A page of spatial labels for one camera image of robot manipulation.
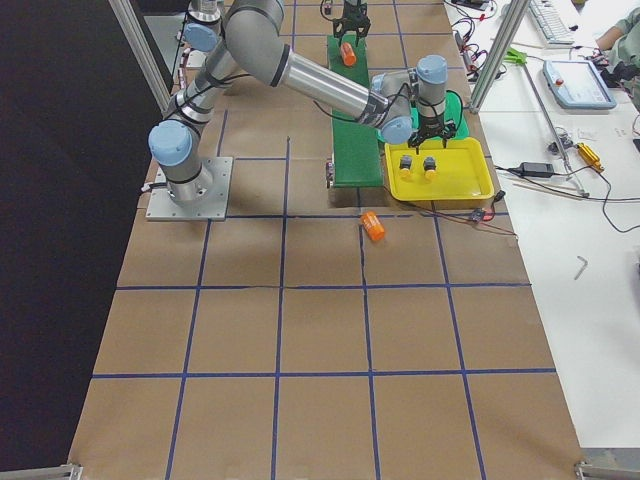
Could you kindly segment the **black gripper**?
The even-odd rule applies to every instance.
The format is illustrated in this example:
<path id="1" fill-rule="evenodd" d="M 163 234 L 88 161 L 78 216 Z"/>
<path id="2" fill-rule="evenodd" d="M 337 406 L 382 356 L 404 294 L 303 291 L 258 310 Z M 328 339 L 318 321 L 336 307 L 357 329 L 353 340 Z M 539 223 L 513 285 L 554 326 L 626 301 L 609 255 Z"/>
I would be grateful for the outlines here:
<path id="1" fill-rule="evenodd" d="M 443 114 L 425 116 L 418 113 L 418 129 L 409 137 L 408 145 L 421 145 L 424 141 L 439 137 L 443 144 L 456 135 L 456 125 L 453 121 L 446 122 Z"/>
<path id="2" fill-rule="evenodd" d="M 370 26 L 366 0 L 344 0 L 342 16 L 332 20 L 335 38 L 342 38 L 348 32 L 354 32 L 357 38 L 366 38 Z"/>

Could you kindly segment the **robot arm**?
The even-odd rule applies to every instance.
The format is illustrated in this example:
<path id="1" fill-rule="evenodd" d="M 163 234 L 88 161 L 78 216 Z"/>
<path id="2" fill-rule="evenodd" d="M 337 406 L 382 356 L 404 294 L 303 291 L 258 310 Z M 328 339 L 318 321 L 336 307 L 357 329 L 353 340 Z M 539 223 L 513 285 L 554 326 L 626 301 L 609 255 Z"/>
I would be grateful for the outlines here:
<path id="1" fill-rule="evenodd" d="M 166 182 L 166 196 L 177 207 L 213 201 L 227 203 L 228 176 L 217 173 L 198 153 L 219 94 L 237 70 L 262 84 L 286 87 L 338 112 L 343 122 L 374 128 L 388 144 L 412 148 L 455 135 L 445 119 L 447 64 L 428 55 L 414 68 L 380 75 L 365 87 L 302 55 L 285 43 L 280 30 L 285 11 L 280 1 L 235 1 L 221 18 L 195 78 L 170 99 L 148 144 Z"/>

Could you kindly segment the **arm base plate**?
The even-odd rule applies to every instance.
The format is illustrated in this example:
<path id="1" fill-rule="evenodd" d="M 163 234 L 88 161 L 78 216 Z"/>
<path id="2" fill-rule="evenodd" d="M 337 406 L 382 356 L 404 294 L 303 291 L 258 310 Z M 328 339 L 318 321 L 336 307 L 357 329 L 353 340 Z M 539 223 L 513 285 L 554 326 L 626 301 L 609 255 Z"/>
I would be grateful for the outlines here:
<path id="1" fill-rule="evenodd" d="M 232 157 L 201 160 L 199 176 L 178 184 L 158 168 L 155 182 L 164 186 L 150 192 L 146 219 L 150 221 L 224 221 L 228 210 Z"/>

